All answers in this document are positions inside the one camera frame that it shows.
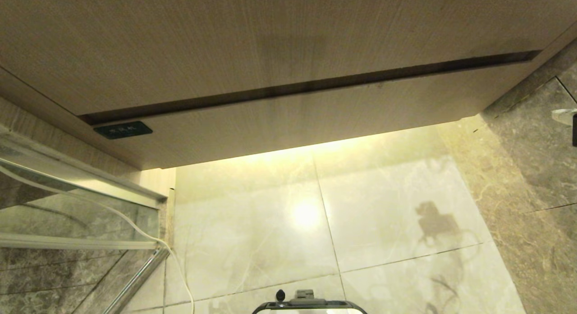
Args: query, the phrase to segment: white cable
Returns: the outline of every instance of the white cable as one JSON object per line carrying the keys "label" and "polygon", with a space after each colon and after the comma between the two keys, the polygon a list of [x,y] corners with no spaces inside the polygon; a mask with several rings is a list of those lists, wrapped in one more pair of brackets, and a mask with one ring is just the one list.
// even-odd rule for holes
{"label": "white cable", "polygon": [[82,199],[82,200],[84,200],[84,201],[88,201],[89,203],[93,203],[93,204],[95,204],[95,205],[99,205],[99,206],[101,206],[101,207],[103,207],[103,208],[111,211],[112,213],[117,214],[117,215],[120,216],[122,219],[126,220],[126,222],[128,222],[128,224],[130,224],[130,226],[132,226],[132,227],[134,228],[134,230],[136,230],[137,232],[140,233],[140,235],[142,235],[142,236],[144,236],[144,237],[146,237],[146,238],[150,238],[151,240],[154,240],[154,241],[162,244],[163,246],[165,246],[165,247],[167,248],[167,250],[169,250],[170,255],[173,257],[173,259],[175,260],[175,262],[176,262],[176,264],[177,264],[177,268],[179,269],[179,274],[180,274],[180,276],[181,276],[182,282],[184,283],[184,287],[186,288],[186,292],[188,293],[188,296],[190,297],[190,306],[191,306],[191,308],[190,308],[190,313],[191,313],[191,314],[194,314],[194,298],[192,297],[192,293],[190,292],[190,288],[188,287],[188,283],[186,282],[186,278],[184,277],[184,274],[182,273],[182,269],[181,269],[181,266],[180,266],[180,264],[179,264],[179,260],[177,259],[177,256],[174,254],[174,251],[170,248],[170,246],[169,246],[168,244],[166,244],[166,242],[164,242],[164,241],[161,240],[160,238],[152,237],[152,236],[146,234],[146,233],[145,233],[144,231],[142,231],[138,226],[136,226],[136,224],[135,224],[134,222],[132,222],[132,220],[131,220],[128,216],[124,215],[123,213],[117,211],[116,209],[114,209],[114,208],[112,208],[112,207],[110,207],[110,206],[101,204],[101,203],[99,203],[99,202],[97,202],[97,201],[92,201],[91,199],[89,199],[89,198],[87,198],[87,197],[84,197],[84,196],[75,195],[74,193],[70,193],[70,192],[68,192],[68,191],[62,191],[62,190],[59,190],[59,189],[54,189],[53,187],[47,187],[47,186],[45,186],[45,185],[42,185],[42,184],[39,184],[39,183],[30,181],[30,180],[25,179],[25,178],[23,178],[23,177],[21,177],[21,176],[18,176],[17,174],[14,174],[14,173],[10,172],[8,169],[4,168],[3,166],[0,166],[0,172],[6,174],[8,177],[10,177],[10,178],[12,178],[12,179],[14,179],[14,180],[20,181],[20,182],[25,183],[25,184],[27,184],[27,185],[29,185],[29,186],[37,187],[37,188],[39,188],[39,189],[43,189],[43,190],[46,190],[46,191],[51,191],[51,192],[53,192],[53,193],[60,193],[60,194],[62,194],[62,195],[67,195],[67,196],[70,196],[70,197]]}

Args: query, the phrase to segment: grey marble wall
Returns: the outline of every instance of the grey marble wall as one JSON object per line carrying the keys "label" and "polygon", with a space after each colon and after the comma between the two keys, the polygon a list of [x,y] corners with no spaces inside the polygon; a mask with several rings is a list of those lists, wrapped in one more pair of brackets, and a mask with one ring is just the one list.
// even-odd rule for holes
{"label": "grey marble wall", "polygon": [[72,313],[124,252],[0,248],[0,313]]}
{"label": "grey marble wall", "polygon": [[577,313],[577,41],[475,117],[437,128],[528,314]]}

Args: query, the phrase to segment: tile floor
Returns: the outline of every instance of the tile floor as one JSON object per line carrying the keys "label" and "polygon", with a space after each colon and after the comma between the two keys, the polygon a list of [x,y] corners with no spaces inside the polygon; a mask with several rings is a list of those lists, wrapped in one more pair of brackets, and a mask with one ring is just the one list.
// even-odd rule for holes
{"label": "tile floor", "polygon": [[[370,314],[521,314],[435,127],[177,169],[175,252],[195,313],[251,313],[282,288]],[[125,313],[188,314],[173,259]]]}

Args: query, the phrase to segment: dark gap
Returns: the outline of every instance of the dark gap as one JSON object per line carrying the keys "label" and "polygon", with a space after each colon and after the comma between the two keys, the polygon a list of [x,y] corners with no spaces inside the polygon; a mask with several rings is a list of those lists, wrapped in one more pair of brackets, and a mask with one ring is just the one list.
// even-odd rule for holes
{"label": "dark gap", "polygon": [[204,96],[200,98],[191,98],[173,102],[155,103],[146,106],[102,111],[99,113],[80,115],[79,118],[89,125],[101,125],[103,123],[110,123],[113,121],[150,117],[153,115],[173,113],[177,111],[204,109],[209,107],[230,105],[239,102],[276,98],[279,96],[307,94],[311,92],[346,88],[349,86],[361,86],[375,82],[399,80],[402,78],[422,77],[433,74],[459,72],[462,70],[528,62],[535,58],[540,52],[540,50],[532,50],[522,51],[519,53],[457,59],[455,61],[409,66],[406,68],[325,78],[323,80],[285,84],[283,86],[269,86],[268,88],[232,92],[228,94]]}

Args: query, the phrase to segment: cabinet door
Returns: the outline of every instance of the cabinet door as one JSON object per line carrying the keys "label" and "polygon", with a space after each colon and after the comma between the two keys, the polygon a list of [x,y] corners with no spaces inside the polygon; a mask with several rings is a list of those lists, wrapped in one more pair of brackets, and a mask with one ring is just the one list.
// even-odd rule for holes
{"label": "cabinet door", "polygon": [[75,115],[544,49],[577,0],[0,0],[0,64]]}
{"label": "cabinet door", "polygon": [[139,120],[152,134],[111,140],[110,146],[132,150],[144,168],[170,168],[444,123],[478,113],[526,68],[500,66],[144,118]]}

